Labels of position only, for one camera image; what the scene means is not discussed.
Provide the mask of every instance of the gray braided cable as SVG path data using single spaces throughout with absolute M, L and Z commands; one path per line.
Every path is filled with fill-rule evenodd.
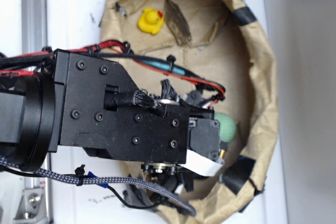
M 17 168 L 19 169 L 18 165 L 11 164 L 7 162 L 5 157 L 0 156 L 0 165 L 9 167 L 9 168 Z M 67 184 L 73 184 L 77 185 L 79 183 L 78 177 L 72 177 L 69 175 L 62 175 L 59 173 L 54 173 L 50 170 L 45 170 L 40 168 L 38 171 L 34 172 L 34 174 L 51 178 L 53 180 L 67 183 Z M 103 177 L 103 178 L 84 178 L 83 179 L 83 185 L 97 185 L 97 184 L 110 184 L 110 183 L 118 183 L 118 184 L 130 184 L 130 185 L 136 185 L 141 186 L 145 189 L 151 190 L 155 193 L 161 194 L 172 201 L 176 202 L 181 207 L 185 208 L 191 216 L 196 216 L 196 210 L 195 208 L 188 204 L 187 202 L 180 199 L 177 195 L 173 194 L 171 191 L 167 190 L 166 188 L 156 185 L 150 182 L 146 182 L 137 178 L 131 178 L 131 177 Z

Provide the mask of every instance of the yellow rubber duck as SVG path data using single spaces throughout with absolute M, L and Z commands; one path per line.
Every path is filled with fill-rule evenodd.
M 162 12 L 153 8 L 145 8 L 139 18 L 138 27 L 145 33 L 157 34 L 164 23 Z

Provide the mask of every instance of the green ball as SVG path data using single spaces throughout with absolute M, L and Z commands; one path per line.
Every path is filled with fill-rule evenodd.
M 215 113 L 215 119 L 220 122 L 219 137 L 222 141 L 230 143 L 236 135 L 237 126 L 235 120 L 225 113 Z

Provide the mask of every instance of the wooden piece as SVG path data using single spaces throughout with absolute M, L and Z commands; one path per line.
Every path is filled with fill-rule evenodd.
M 165 22 L 180 46 L 190 45 L 191 33 L 179 6 L 171 0 L 164 2 Z

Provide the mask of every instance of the crumpled brown paper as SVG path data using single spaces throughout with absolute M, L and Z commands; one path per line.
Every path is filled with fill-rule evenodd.
M 146 7 L 163 10 L 164 0 L 107 0 L 101 21 L 101 40 L 127 40 L 135 53 L 162 59 L 174 55 L 176 64 L 226 87 L 226 100 L 214 108 L 236 120 L 240 137 L 230 143 L 221 173 L 239 155 L 244 155 L 256 160 L 250 182 L 235 195 L 219 183 L 217 177 L 197 180 L 194 192 L 181 194 L 197 210 L 196 217 L 180 215 L 176 209 L 166 206 L 160 206 L 158 212 L 164 220 L 174 224 L 221 223 L 249 203 L 255 190 L 261 191 L 264 187 L 278 136 L 275 57 L 260 23 L 239 16 L 239 11 L 246 8 L 242 0 L 172 1 L 179 5 L 190 26 L 193 39 L 190 47 L 178 46 L 166 24 L 157 35 L 145 34 L 137 28 L 142 10 Z M 161 93 L 160 80 L 166 76 L 149 72 L 132 61 L 120 60 L 120 63 L 139 88 Z M 170 81 L 179 94 L 193 89 L 191 84 L 179 79 L 170 78 Z M 126 175 L 142 175 L 138 163 L 128 162 L 128 166 L 123 167 Z

